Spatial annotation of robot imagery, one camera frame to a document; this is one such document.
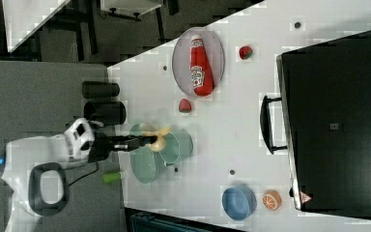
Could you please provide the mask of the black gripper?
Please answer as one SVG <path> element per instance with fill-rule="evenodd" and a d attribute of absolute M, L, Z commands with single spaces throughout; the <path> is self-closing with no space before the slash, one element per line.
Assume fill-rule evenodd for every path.
<path fill-rule="evenodd" d="M 112 151 L 126 151 L 128 146 L 145 146 L 147 144 L 153 144 L 156 141 L 156 135 L 107 136 L 103 132 L 96 132 L 88 161 L 97 162 L 106 160 Z"/>

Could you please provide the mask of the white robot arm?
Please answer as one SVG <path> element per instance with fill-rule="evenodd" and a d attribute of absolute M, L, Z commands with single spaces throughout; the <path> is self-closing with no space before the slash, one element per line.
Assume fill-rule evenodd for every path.
<path fill-rule="evenodd" d="M 12 189 L 5 232 L 34 232 L 39 220 L 61 213 L 69 202 L 66 171 L 99 163 L 113 151 L 153 147 L 159 135 L 108 136 L 103 123 L 79 118 L 64 132 L 9 142 L 0 158 L 1 179 Z"/>

